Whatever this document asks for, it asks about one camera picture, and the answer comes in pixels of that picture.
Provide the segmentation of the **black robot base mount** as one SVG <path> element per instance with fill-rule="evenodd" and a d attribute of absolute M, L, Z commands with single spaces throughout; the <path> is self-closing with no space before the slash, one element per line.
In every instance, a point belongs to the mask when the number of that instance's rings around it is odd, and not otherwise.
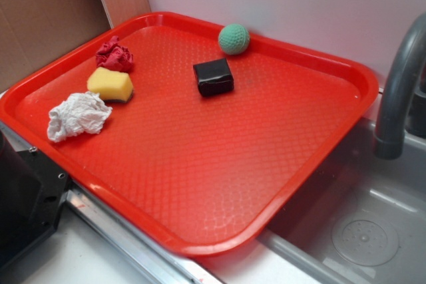
<path fill-rule="evenodd" d="M 2 271 L 56 232 L 70 183 L 42 151 L 16 151 L 1 135 Z"/>

